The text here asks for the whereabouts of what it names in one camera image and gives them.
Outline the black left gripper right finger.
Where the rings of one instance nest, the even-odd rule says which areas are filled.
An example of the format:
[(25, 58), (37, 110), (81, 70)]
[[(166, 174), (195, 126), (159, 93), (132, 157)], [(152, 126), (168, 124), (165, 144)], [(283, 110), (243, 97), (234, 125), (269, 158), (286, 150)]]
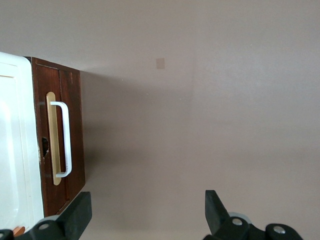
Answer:
[(215, 190), (205, 191), (205, 218), (211, 234), (204, 240), (248, 239), (248, 222), (239, 216), (230, 216)]

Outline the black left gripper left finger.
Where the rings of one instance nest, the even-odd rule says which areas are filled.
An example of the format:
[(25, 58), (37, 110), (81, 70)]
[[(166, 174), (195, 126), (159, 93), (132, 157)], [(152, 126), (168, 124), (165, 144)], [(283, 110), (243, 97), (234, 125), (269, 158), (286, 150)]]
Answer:
[(78, 240), (92, 219), (91, 193), (81, 192), (55, 220), (44, 220), (24, 234), (26, 240)]

